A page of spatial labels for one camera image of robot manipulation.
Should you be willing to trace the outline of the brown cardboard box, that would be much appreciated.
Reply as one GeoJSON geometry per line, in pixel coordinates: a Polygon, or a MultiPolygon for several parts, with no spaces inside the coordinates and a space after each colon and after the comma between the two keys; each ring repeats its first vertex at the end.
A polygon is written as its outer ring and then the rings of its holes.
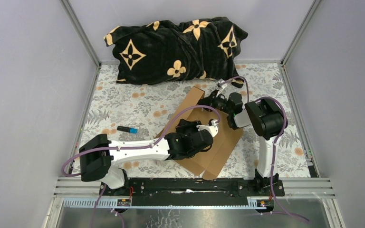
{"type": "MultiPolygon", "coordinates": [[[[175,132],[175,127],[180,119],[187,121],[201,121],[207,125],[210,119],[217,119],[215,112],[208,112],[201,108],[195,108],[183,113],[176,122],[172,123],[172,119],[182,110],[197,105],[198,101],[204,97],[205,92],[195,86],[192,86],[185,98],[178,104],[174,114],[170,117],[168,124],[171,128],[166,133],[175,132]]],[[[213,138],[212,148],[207,152],[199,152],[189,159],[177,160],[176,163],[180,167],[185,168],[196,176],[202,176],[206,180],[217,178],[223,166],[227,162],[232,151],[236,147],[239,139],[242,137],[243,129],[233,130],[227,122],[227,114],[218,111],[221,116],[218,134],[213,138]]]]}

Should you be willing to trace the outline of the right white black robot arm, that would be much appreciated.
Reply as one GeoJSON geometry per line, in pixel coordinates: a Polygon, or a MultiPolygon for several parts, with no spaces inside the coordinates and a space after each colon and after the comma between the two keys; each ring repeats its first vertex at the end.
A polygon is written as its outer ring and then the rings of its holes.
{"type": "Polygon", "coordinates": [[[267,195],[272,184],[279,180],[278,170],[274,167],[278,157],[276,146],[288,125],[282,109],[270,97],[244,104],[241,94],[233,92],[226,98],[218,90],[200,99],[198,104],[226,113],[227,123],[233,130],[252,126],[259,137],[259,163],[253,188],[258,195],[267,195]]]}

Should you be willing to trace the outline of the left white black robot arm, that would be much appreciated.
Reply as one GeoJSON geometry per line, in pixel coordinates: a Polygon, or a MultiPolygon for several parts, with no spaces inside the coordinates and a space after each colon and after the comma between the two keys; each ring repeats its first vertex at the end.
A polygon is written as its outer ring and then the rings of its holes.
{"type": "Polygon", "coordinates": [[[128,191],[126,173],[118,168],[123,162],[140,160],[183,160],[208,151],[219,132],[218,120],[207,125],[181,119],[174,133],[148,141],[118,142],[99,134],[79,149],[83,182],[101,181],[116,195],[128,191]]]}

